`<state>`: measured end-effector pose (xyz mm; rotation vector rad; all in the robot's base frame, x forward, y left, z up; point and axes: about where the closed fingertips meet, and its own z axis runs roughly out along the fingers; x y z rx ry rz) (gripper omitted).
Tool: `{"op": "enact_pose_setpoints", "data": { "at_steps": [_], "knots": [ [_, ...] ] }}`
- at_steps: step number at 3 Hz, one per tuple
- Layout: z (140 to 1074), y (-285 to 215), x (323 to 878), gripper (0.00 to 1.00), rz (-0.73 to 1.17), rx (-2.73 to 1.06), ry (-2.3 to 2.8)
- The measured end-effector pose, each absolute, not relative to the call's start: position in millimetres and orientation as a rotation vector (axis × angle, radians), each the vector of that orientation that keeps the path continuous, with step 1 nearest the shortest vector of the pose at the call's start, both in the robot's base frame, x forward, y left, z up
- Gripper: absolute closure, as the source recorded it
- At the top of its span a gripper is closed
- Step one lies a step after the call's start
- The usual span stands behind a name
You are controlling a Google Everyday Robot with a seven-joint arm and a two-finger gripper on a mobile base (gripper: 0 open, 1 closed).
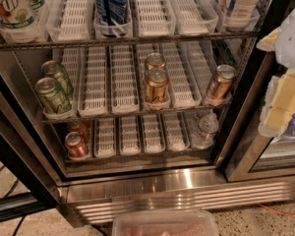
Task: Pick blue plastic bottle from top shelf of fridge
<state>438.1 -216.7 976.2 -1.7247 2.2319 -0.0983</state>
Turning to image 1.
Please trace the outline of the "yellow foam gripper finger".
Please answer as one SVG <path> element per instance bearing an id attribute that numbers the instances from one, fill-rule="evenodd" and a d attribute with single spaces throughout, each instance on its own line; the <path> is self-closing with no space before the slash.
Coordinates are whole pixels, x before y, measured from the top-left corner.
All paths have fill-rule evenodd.
<path id="1" fill-rule="evenodd" d="M 273 31 L 271 31 L 268 35 L 266 35 L 265 37 L 263 37 L 261 40 L 258 41 L 257 48 L 265 52 L 274 51 L 275 43 L 276 43 L 279 32 L 280 32 L 280 28 L 276 28 Z"/>
<path id="2" fill-rule="evenodd" d="M 273 76 L 265 93 L 265 105 L 258 131 L 265 137 L 276 137 L 287 127 L 295 113 L 295 70 L 281 77 Z"/>

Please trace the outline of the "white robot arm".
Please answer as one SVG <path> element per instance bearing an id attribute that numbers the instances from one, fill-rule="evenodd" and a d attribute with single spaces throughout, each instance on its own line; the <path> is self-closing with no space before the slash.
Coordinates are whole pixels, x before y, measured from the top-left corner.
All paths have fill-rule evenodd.
<path id="1" fill-rule="evenodd" d="M 295 113 L 295 8 L 281 25 L 262 38 L 257 48 L 273 52 L 279 65 L 287 69 L 268 83 L 258 131 L 265 137 L 276 137 L 287 127 Z"/>

